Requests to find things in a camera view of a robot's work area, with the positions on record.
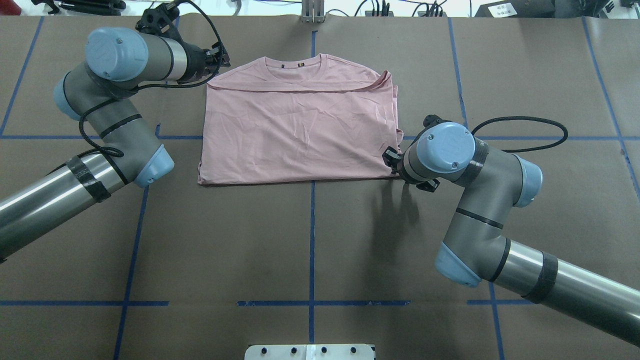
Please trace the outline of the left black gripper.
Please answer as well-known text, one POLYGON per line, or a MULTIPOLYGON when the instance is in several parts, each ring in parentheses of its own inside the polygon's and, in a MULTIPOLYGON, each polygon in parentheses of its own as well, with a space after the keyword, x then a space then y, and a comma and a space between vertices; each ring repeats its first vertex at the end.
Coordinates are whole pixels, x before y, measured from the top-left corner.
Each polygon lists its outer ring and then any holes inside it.
POLYGON ((222 42, 212 44, 211 48, 199 48, 196 45, 184 45, 187 59, 183 84, 196 82, 211 73, 210 68, 230 68, 230 55, 222 42))

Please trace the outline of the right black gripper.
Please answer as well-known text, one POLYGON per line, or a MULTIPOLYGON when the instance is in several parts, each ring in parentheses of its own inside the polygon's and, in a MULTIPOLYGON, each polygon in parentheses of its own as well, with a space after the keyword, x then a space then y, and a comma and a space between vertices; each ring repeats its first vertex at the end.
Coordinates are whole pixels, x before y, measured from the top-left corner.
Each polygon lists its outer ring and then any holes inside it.
POLYGON ((395 168, 395 172, 410 185, 416 185, 420 191, 434 193, 441 182, 437 178, 426 181, 426 166, 421 157, 419 143, 412 143, 403 153, 388 146, 382 153, 382 161, 389 168, 395 168))

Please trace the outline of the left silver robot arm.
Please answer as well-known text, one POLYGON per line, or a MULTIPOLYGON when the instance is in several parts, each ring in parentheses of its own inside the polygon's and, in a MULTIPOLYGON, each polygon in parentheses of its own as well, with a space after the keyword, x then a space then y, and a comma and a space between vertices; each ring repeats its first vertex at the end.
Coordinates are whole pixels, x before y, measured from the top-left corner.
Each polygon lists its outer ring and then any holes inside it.
POLYGON ((174 160, 131 98, 151 88, 198 87, 229 65, 217 30, 210 48, 183 41, 173 23, 158 33, 93 30, 84 61, 53 93, 90 149, 1 201, 1 261, 126 185, 146 188, 171 172, 174 160))

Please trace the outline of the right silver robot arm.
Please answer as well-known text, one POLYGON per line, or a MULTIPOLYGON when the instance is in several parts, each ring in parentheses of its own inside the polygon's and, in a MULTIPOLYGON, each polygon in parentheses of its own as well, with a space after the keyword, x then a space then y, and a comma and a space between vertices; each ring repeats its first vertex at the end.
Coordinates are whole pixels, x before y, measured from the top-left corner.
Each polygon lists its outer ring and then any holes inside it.
POLYGON ((508 236, 512 213, 529 207, 542 190, 542 169, 522 157, 541 147, 500 149, 478 137, 480 129, 428 116, 406 149, 389 146, 381 153, 391 173, 419 191, 434 193, 441 182, 461 189, 436 270, 468 288, 494 284, 638 346, 637 289, 508 236))

